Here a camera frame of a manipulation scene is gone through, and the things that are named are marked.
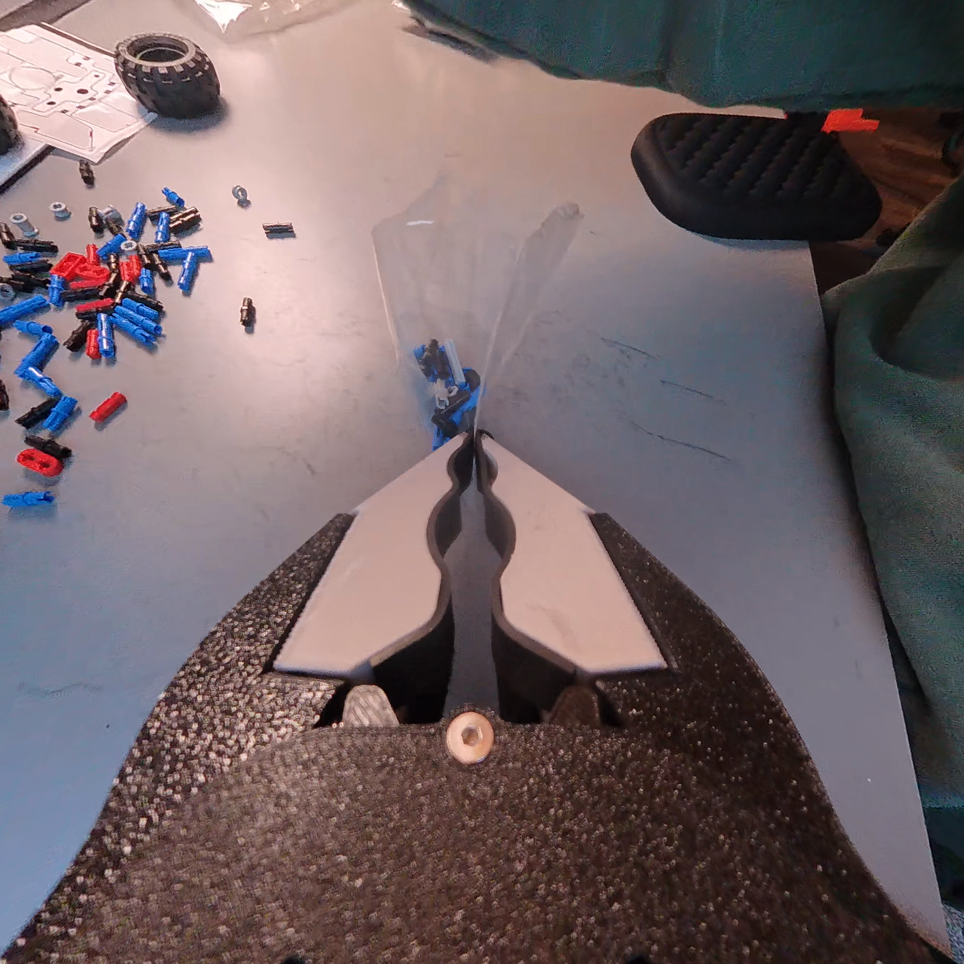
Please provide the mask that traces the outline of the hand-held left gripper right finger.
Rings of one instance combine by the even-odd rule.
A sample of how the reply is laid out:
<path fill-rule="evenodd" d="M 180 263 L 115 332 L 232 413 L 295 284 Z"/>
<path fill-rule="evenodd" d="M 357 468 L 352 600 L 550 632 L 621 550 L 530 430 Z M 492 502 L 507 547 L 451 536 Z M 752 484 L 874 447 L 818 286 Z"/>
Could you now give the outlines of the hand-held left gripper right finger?
<path fill-rule="evenodd" d="M 499 598 L 508 630 L 583 676 L 666 669 L 590 507 L 491 437 L 479 441 L 480 481 L 505 534 Z"/>

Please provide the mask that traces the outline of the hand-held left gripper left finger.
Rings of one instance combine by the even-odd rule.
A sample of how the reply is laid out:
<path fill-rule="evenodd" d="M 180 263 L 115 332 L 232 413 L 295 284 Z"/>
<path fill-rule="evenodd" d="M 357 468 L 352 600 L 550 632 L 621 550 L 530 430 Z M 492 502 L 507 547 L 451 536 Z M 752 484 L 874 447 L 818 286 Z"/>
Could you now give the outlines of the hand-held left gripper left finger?
<path fill-rule="evenodd" d="M 279 672 L 372 681 L 440 628 L 451 602 L 444 555 L 461 531 L 474 439 L 458 435 L 351 513 L 276 656 Z"/>

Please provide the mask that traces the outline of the small cluster of toy pins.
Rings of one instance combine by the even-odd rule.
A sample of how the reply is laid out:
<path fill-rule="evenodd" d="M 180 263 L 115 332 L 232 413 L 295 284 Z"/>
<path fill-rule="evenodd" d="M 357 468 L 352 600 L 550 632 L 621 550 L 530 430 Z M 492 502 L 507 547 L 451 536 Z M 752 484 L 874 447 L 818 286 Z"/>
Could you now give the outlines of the small cluster of toy pins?
<path fill-rule="evenodd" d="M 431 447 L 436 451 L 474 431 L 482 379 L 476 369 L 461 364 L 452 339 L 430 339 L 413 349 L 413 357 L 427 385 Z"/>

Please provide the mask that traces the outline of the clear plastic bag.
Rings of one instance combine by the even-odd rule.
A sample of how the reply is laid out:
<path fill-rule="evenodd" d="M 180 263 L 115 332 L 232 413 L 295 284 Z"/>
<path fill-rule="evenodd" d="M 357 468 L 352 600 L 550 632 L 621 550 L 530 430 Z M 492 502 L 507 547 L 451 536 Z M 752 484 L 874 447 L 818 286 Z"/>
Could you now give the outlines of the clear plastic bag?
<path fill-rule="evenodd" d="M 573 201 L 540 218 L 513 222 L 509 214 L 491 193 L 440 174 L 372 229 L 395 369 L 431 451 L 430 402 L 413 349 L 454 341 L 461 364 L 482 379 L 477 418 L 583 222 Z"/>
<path fill-rule="evenodd" d="M 336 14 L 355 1 L 194 1 L 228 40 L 276 33 Z"/>

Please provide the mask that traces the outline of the large pile of toy pins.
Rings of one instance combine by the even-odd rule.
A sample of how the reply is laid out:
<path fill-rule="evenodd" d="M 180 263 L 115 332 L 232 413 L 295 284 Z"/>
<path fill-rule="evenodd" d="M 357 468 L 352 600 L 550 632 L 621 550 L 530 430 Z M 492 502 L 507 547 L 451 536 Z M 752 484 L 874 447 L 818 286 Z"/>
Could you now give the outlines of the large pile of toy pins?
<path fill-rule="evenodd" d="M 306 238 L 258 212 L 188 210 L 187 231 L 111 232 L 23 252 L 33 289 L 2 303 L 2 442 L 114 433 L 131 446 L 276 433 L 304 408 L 296 359 Z M 40 262 L 52 272 L 27 271 Z"/>

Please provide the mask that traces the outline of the person's right forearm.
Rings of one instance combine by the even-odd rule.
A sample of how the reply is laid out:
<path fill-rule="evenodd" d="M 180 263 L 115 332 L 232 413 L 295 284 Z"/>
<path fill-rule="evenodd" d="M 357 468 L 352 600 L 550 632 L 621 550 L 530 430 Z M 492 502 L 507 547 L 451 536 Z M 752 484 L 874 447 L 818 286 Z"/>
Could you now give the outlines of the person's right forearm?
<path fill-rule="evenodd" d="M 708 107 L 961 109 L 958 1 L 420 1 L 419 18 L 570 79 Z"/>

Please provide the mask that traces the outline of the grey desk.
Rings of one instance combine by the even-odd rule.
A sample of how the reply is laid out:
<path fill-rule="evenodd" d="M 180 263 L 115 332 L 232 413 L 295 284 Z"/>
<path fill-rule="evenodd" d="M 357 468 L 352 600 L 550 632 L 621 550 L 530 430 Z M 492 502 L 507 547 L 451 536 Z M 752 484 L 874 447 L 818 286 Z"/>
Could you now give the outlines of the grey desk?
<path fill-rule="evenodd" d="M 224 42 L 180 2 L 88 2 L 111 49 L 170 32 L 223 114 L 158 122 L 87 190 L 54 155 L 2 197 L 62 250 L 91 204 L 173 188 L 213 260 L 154 353 L 59 349 L 74 451 L 42 512 L 2 512 L 2 945 L 88 836 L 176 670 L 334 514 L 426 452 L 395 369 L 371 232 L 439 175 L 502 243 L 582 220 L 489 392 L 501 444 L 611 514 L 704 599 L 790 711 L 854 844 L 946 943 L 883 616 L 826 395 L 813 261 L 667 222 L 631 145 L 688 104 L 420 37 L 363 2 Z"/>

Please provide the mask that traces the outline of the white sticker sheet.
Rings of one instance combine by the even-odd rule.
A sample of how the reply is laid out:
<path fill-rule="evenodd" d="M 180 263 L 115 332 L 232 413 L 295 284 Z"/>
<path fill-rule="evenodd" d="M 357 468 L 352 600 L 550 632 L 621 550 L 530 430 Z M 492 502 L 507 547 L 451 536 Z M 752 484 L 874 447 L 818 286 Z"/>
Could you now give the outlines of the white sticker sheet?
<path fill-rule="evenodd" d="M 94 164 L 157 118 L 112 54 L 48 26 L 2 32 L 1 93 L 27 138 Z"/>

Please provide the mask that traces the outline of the crumpled clear plastic bag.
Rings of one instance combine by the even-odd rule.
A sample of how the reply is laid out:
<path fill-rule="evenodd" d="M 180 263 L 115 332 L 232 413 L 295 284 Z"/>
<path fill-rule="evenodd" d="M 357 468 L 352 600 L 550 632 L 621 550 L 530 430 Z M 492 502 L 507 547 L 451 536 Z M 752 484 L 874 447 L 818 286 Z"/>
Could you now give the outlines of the crumpled clear plastic bag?
<path fill-rule="evenodd" d="M 228 40 L 276 33 L 336 14 L 355 1 L 194 1 Z"/>

